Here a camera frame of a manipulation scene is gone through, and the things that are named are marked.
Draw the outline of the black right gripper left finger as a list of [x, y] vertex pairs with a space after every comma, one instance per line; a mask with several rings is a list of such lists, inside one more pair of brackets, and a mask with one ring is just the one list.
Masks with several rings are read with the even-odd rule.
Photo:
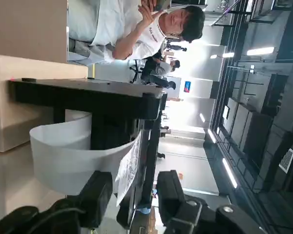
[[49, 209], [23, 206], [0, 220], [0, 234], [87, 234], [98, 228], [112, 195], [110, 172], [95, 171], [78, 195]]

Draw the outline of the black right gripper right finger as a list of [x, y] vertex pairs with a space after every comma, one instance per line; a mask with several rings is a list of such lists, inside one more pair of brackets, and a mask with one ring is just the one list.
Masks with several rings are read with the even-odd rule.
[[205, 200], [184, 194], [175, 170], [157, 178], [161, 221], [166, 234], [265, 234], [246, 212], [229, 204], [212, 210]]

